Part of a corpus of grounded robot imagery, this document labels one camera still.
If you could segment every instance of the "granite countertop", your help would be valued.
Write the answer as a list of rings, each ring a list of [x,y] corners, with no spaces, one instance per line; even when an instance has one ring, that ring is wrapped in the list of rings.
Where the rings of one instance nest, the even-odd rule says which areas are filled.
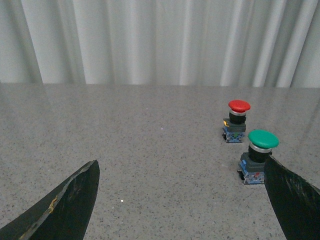
[[[233,99],[319,188],[320,89],[0,84],[0,228],[98,160],[86,240],[284,240],[265,186],[237,173],[248,138],[222,138]]]

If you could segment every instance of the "white fabric backdrop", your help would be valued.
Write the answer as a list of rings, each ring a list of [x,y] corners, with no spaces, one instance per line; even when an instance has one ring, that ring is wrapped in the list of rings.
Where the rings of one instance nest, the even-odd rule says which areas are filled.
[[[317,0],[0,0],[1,83],[320,87]]]

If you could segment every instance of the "red button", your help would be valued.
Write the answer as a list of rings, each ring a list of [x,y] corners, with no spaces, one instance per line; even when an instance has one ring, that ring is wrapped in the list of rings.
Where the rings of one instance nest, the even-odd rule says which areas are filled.
[[[232,109],[232,111],[236,113],[244,113],[251,108],[250,104],[243,100],[232,100],[228,105]]]

